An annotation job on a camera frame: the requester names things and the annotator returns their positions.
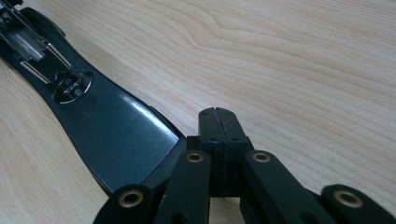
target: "wooden table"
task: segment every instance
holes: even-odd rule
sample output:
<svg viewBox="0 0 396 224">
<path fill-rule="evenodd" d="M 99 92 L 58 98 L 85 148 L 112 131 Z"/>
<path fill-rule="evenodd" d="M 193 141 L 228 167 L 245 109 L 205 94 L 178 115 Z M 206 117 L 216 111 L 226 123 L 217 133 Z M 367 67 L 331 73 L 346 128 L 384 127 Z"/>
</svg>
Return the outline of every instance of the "wooden table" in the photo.
<svg viewBox="0 0 396 224">
<path fill-rule="evenodd" d="M 197 134 L 224 107 L 316 193 L 396 215 L 396 2 L 27 0 L 96 68 Z M 57 119 L 0 63 L 0 223 L 92 223 L 106 201 Z M 243 223 L 236 199 L 210 223 Z"/>
</svg>

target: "light wood surface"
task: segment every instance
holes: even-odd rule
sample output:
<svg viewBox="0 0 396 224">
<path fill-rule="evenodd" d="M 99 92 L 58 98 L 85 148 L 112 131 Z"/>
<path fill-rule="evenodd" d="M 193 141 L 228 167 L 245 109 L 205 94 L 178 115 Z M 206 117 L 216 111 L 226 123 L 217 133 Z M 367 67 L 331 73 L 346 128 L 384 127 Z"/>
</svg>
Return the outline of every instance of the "light wood surface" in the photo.
<svg viewBox="0 0 396 224">
<path fill-rule="evenodd" d="M 236 113 L 316 193 L 340 183 L 396 215 L 396 2 L 27 0 L 184 134 Z M 106 201 L 57 119 L 0 63 L 0 223 L 92 223 Z M 210 223 L 243 223 L 213 200 Z"/>
</svg>

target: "wood grain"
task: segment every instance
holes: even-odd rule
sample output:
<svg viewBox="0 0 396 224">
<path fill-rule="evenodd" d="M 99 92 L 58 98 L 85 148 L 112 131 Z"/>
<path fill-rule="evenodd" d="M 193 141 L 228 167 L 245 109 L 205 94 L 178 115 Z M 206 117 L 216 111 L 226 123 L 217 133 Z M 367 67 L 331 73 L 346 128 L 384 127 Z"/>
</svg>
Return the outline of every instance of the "wood grain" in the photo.
<svg viewBox="0 0 396 224">
<path fill-rule="evenodd" d="M 224 107 L 308 189 L 396 215 L 396 2 L 29 0 L 184 134 Z M 91 223 L 106 201 L 57 119 L 0 63 L 0 223 Z M 210 223 L 243 223 L 213 200 Z"/>
</svg>

